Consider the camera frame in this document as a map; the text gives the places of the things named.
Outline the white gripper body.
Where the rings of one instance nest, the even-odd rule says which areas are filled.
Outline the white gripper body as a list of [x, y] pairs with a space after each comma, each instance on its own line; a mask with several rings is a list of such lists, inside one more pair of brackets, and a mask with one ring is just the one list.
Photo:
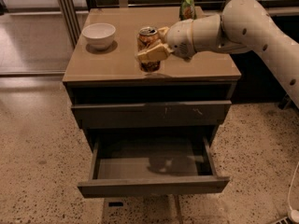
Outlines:
[[195, 50], [192, 42], [193, 20], [178, 21], [172, 25], [166, 34], [166, 44], [173, 54], [182, 59], [190, 59]]

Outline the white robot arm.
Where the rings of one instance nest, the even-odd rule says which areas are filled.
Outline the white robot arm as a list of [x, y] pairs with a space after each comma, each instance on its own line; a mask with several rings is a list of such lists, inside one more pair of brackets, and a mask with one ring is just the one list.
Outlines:
[[299, 106], [299, 44], [275, 25], [256, 0], [231, 0], [220, 14], [178, 21], [159, 29], [158, 35], [158, 40], [137, 53], [140, 62], [163, 61], [170, 55], [190, 59], [202, 51], [252, 50]]

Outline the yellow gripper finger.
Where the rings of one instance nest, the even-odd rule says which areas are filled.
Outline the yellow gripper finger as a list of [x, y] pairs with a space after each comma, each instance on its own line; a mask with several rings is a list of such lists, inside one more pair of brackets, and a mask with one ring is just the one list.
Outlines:
[[158, 44], [152, 48], [140, 50], [136, 58], [141, 63], [159, 62], [166, 60], [174, 51], [167, 44]]
[[169, 28], [167, 26], [158, 29], [159, 37], [163, 43], [165, 43], [168, 30]]

